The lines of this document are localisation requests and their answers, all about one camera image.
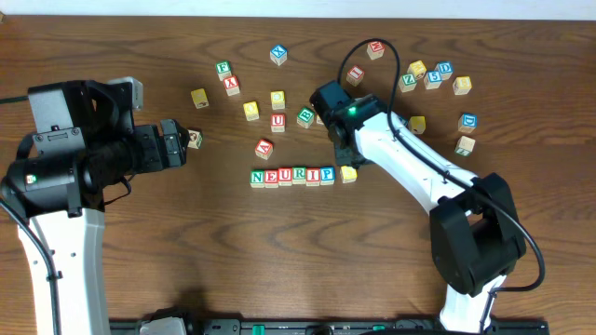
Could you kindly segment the yellow S block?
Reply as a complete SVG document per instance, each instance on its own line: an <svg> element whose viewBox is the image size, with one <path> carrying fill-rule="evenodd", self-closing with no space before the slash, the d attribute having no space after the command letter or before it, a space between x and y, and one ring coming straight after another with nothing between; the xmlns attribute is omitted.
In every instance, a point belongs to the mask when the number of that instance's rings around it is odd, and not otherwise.
<svg viewBox="0 0 596 335"><path fill-rule="evenodd" d="M340 174L343 183L354 182L358 178L358 171L350 166L341 166Z"/></svg>

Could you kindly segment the blue P block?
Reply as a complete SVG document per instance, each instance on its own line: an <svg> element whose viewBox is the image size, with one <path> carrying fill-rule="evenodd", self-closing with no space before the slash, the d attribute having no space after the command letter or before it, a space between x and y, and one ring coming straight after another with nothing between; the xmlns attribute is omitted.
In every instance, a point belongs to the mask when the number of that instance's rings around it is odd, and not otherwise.
<svg viewBox="0 0 596 335"><path fill-rule="evenodd" d="M335 183L334 167L322 167L319 172L321 185L333 185Z"/></svg>

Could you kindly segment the green R block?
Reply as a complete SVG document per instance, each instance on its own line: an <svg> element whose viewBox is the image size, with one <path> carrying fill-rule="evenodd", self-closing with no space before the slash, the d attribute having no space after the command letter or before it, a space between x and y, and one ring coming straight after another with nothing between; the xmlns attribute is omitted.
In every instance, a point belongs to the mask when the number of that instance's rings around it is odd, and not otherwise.
<svg viewBox="0 0 596 335"><path fill-rule="evenodd" d="M306 184L306 167L293 167L291 170L293 185Z"/></svg>

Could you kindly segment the red E block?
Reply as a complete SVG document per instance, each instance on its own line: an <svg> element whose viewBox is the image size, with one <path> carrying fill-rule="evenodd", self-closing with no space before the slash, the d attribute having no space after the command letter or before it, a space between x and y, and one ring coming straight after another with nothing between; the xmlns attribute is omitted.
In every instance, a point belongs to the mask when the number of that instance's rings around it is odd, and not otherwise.
<svg viewBox="0 0 596 335"><path fill-rule="evenodd" d="M264 187L265 188L278 188L278 170L268 169L264 171Z"/></svg>

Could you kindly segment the green N block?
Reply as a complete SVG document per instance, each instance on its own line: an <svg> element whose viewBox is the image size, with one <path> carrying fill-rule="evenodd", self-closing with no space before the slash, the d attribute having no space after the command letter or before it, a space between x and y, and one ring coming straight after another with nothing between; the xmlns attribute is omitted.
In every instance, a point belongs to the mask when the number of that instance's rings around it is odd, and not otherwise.
<svg viewBox="0 0 596 335"><path fill-rule="evenodd" d="M264 188L264 171L255 169L251 171L250 177L251 188Z"/></svg>

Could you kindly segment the picture face wooden block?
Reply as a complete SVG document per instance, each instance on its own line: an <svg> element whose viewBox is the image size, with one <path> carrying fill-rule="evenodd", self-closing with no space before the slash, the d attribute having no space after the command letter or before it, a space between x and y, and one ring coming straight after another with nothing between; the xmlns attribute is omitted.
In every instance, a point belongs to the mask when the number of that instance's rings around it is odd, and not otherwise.
<svg viewBox="0 0 596 335"><path fill-rule="evenodd" d="M199 130L188 130L189 133L189 142L188 147L192 149L199 149L201 147L203 141L202 132Z"/></svg>

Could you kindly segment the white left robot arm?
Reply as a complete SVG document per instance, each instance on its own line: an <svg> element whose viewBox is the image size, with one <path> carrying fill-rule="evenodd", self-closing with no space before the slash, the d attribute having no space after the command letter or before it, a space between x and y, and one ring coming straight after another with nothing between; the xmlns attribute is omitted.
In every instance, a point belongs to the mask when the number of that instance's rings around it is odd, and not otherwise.
<svg viewBox="0 0 596 335"><path fill-rule="evenodd" d="M142 83L74 80L31 87L35 129L1 181L18 226L41 334L110 330L102 270L105 188L186 161L189 132L173 119L138 126Z"/></svg>

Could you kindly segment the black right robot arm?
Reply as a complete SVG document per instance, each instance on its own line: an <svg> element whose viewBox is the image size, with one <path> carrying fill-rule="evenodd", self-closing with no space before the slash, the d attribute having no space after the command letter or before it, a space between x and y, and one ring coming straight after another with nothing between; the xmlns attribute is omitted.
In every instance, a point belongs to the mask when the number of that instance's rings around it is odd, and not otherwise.
<svg viewBox="0 0 596 335"><path fill-rule="evenodd" d="M526 253L508 184L447 161L373 94L352 98L331 81L309 101L334 144L350 152L352 167L375 163L428 214L432 259L447 284L442 326L467 333L489 328L494 295Z"/></svg>

